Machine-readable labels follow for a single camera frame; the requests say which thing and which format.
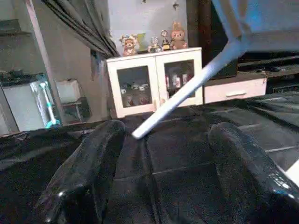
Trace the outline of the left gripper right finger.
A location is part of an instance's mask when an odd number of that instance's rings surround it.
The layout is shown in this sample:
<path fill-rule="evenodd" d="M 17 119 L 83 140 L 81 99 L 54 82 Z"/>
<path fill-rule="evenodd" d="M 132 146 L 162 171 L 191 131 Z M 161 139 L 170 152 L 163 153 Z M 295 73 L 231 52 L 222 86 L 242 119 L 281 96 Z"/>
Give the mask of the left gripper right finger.
<path fill-rule="evenodd" d="M 297 224 L 299 188 L 257 143 L 231 123 L 208 142 L 234 224 Z"/>

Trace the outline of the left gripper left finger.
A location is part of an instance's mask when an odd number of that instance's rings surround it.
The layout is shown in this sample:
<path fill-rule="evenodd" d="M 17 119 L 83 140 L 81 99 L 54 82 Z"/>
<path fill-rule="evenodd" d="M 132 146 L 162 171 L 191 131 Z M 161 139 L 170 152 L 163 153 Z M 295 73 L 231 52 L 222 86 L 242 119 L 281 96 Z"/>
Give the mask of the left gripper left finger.
<path fill-rule="evenodd" d="M 106 121 L 88 134 L 38 199 L 35 223 L 103 223 L 125 135 L 119 120 Z"/>

